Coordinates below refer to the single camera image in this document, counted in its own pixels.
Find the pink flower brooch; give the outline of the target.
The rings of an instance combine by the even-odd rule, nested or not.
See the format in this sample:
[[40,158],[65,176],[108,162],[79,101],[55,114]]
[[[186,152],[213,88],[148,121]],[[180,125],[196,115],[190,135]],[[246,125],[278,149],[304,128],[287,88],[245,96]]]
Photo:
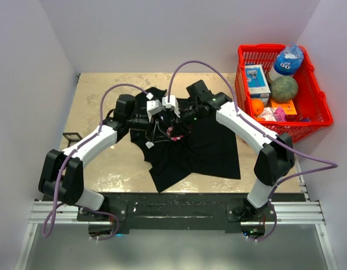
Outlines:
[[166,134],[172,141],[179,141],[184,137],[184,130],[180,126],[169,127]]

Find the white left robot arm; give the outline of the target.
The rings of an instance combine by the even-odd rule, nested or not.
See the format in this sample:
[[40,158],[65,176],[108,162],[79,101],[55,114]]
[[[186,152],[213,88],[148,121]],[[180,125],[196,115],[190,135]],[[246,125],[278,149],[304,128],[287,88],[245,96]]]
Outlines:
[[100,116],[98,127],[75,145],[62,151],[51,150],[46,155],[38,189],[53,198],[52,215],[60,203],[89,210],[98,221],[105,220],[111,210],[109,199],[84,184],[84,169],[101,152],[118,143],[130,131],[142,132],[145,146],[152,148],[160,142],[171,142],[172,125],[180,118],[175,96],[161,100],[145,93],[147,102],[143,113],[138,112],[136,97],[119,96],[115,108]]

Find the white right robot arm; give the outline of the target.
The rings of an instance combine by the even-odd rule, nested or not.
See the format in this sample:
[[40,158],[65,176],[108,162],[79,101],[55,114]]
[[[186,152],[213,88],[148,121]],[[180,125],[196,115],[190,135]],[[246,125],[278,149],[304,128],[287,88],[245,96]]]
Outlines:
[[292,146],[292,138],[287,133],[279,136],[264,128],[237,108],[226,94],[213,94],[203,80],[189,85],[186,90],[193,104],[181,112],[182,123],[189,124],[194,120],[213,117],[216,122],[241,137],[258,154],[253,188],[232,209],[237,221],[257,221],[264,214],[274,186],[295,165],[294,154],[286,149]]

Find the black garment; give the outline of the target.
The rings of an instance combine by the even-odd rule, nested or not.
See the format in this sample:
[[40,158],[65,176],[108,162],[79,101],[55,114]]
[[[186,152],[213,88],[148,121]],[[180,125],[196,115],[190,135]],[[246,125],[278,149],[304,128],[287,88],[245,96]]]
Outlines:
[[151,164],[150,176],[157,192],[198,173],[212,177],[240,179],[236,135],[214,118],[196,120],[191,133],[178,141],[169,141],[162,133],[147,147],[143,131],[131,130],[130,140]]

